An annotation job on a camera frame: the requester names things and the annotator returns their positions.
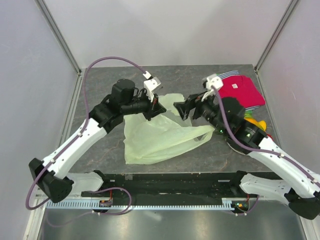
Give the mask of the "left aluminium frame post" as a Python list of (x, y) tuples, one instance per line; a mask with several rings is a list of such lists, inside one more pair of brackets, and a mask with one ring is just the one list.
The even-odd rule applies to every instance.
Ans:
[(45, 0), (35, 0), (34, 1), (41, 11), (45, 21), (47, 22), (49, 28), (51, 29), (54, 37), (56, 38), (59, 46), (61, 47), (62, 51), (64, 52), (65, 56), (67, 57), (69, 63), (71, 64), (74, 71), (80, 75), (82, 73), (82, 69), (80, 68), (79, 64), (77, 63), (74, 55), (71, 52), (71, 49), (65, 40), (59, 26), (57, 25), (49, 7), (46, 4)]

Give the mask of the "yellow orange mango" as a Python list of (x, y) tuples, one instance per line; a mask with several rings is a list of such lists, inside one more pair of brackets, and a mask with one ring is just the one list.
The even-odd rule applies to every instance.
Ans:
[(257, 127), (259, 127), (259, 128), (262, 127), (262, 126), (260, 125), (260, 123), (259, 123), (257, 120), (255, 120), (254, 118), (245, 118), (245, 120), (248, 121), (248, 122), (250, 122), (250, 123), (252, 123), (252, 124), (254, 124), (255, 126), (257, 126)]

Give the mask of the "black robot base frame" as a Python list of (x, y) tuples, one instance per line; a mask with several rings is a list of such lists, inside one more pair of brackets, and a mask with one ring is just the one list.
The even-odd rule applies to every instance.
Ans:
[(245, 193), (236, 186), (243, 171), (220, 173), (128, 173), (103, 174), (100, 193), (84, 191), (82, 197), (112, 197), (116, 205), (219, 205), (222, 199), (254, 200), (256, 195)]

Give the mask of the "yellow bell pepper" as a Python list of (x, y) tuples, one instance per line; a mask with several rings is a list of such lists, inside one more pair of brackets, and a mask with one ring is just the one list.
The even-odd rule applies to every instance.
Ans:
[(258, 122), (258, 124), (259, 124), (259, 128), (265, 132), (267, 129), (267, 123), (264, 120), (261, 120)]

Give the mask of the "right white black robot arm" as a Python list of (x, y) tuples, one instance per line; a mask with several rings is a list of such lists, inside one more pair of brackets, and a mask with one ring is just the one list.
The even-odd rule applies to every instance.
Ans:
[(314, 220), (320, 214), (320, 176), (291, 158), (262, 129), (244, 118), (245, 109), (236, 98), (192, 94), (183, 102), (174, 102), (180, 117), (186, 120), (203, 117), (225, 136), (237, 153), (267, 166), (279, 180), (237, 171), (229, 191), (235, 197), (244, 193), (276, 200), (295, 214)]

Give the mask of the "aluminium frame post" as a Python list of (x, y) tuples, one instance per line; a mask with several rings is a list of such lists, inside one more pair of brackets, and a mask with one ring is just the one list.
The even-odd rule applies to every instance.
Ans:
[(271, 53), (273, 47), (275, 46), (278, 38), (280, 37), (281, 33), (285, 29), (287, 23), (289, 22), (292, 14), (296, 10), (297, 6), (299, 5), (300, 0), (290, 0), (288, 6), (286, 7), (282, 17), (280, 18), (275, 30), (273, 31), (269, 41), (267, 42), (261, 56), (259, 57), (256, 65), (254, 66), (254, 70), (256, 73), (259, 72), (261, 67), (263, 66), (264, 62), (266, 61), (267, 57)]
[(71, 49), (65, 40), (59, 26), (57, 25), (49, 7), (46, 4), (45, 0), (35, 0), (34, 1), (41, 11), (45, 21), (47, 22), (49, 28), (51, 29), (54, 37), (56, 38), (59, 46), (61, 47), (62, 51), (64, 52), (65, 56), (67, 57), (69, 63), (71, 64), (74, 71), (80, 75), (82, 73), (82, 69), (80, 68), (79, 64), (77, 63), (74, 55), (71, 52)]

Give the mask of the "pale green plastic bag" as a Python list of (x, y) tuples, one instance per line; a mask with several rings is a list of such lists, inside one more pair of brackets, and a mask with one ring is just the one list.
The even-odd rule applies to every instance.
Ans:
[(215, 131), (211, 125), (193, 126), (188, 117), (182, 120), (174, 102), (184, 102), (180, 93), (159, 97), (165, 113), (146, 120), (143, 114), (124, 117), (124, 159), (127, 165), (152, 165), (208, 142)]

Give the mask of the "right aluminium frame post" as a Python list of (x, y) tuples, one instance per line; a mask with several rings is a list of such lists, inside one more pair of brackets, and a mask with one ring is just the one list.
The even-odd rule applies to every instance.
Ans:
[(259, 72), (261, 67), (263, 66), (264, 62), (266, 61), (267, 57), (271, 53), (273, 47), (275, 46), (278, 38), (280, 37), (281, 33), (285, 29), (287, 23), (289, 22), (292, 14), (296, 10), (297, 6), (299, 5), (300, 0), (290, 0), (288, 6), (286, 7), (282, 17), (280, 18), (275, 30), (273, 31), (269, 41), (267, 42), (261, 56), (259, 57), (256, 65), (254, 66), (254, 70), (256, 73)]

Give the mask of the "patterned ceramic plate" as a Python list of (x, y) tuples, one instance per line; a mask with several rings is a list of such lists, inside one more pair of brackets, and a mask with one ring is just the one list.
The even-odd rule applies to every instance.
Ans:
[(242, 148), (241, 146), (239, 146), (238, 144), (236, 144), (233, 140), (227, 139), (226, 143), (233, 151), (235, 151), (241, 155), (246, 155), (246, 150), (244, 148)]

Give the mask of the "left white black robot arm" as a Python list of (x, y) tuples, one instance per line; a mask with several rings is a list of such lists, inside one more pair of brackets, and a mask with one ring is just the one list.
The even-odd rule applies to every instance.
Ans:
[(132, 80), (118, 80), (111, 93), (89, 112), (88, 118), (66, 142), (44, 159), (30, 161), (33, 179), (53, 203), (76, 192), (94, 192), (99, 197), (109, 193), (110, 185), (102, 174), (97, 171), (70, 173), (70, 169), (90, 147), (120, 125), (124, 116), (142, 114), (149, 121), (165, 113), (154, 93), (160, 85), (154, 77), (144, 81), (143, 89), (138, 90)]

